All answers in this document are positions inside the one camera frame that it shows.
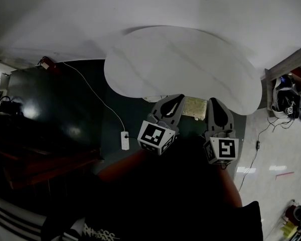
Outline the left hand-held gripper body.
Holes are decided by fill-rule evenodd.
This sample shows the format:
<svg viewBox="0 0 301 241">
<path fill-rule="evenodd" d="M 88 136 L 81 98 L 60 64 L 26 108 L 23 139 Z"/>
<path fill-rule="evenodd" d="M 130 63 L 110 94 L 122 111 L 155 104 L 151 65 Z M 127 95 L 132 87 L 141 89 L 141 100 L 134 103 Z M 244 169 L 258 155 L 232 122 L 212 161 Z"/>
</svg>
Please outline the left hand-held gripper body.
<svg viewBox="0 0 301 241">
<path fill-rule="evenodd" d="M 179 117 L 150 113 L 142 122 L 137 141 L 140 147 L 155 155 L 162 155 L 179 134 Z"/>
</svg>

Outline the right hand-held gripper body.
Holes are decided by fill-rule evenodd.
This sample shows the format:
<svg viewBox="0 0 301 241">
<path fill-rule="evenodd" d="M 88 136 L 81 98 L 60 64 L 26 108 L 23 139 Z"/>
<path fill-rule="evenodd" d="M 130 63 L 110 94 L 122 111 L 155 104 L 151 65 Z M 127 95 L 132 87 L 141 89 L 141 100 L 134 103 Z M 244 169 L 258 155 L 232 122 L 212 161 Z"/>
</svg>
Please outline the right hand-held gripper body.
<svg viewBox="0 0 301 241">
<path fill-rule="evenodd" d="M 205 132 L 203 149 L 209 164 L 229 165 L 238 159 L 239 139 L 234 130 Z"/>
</svg>

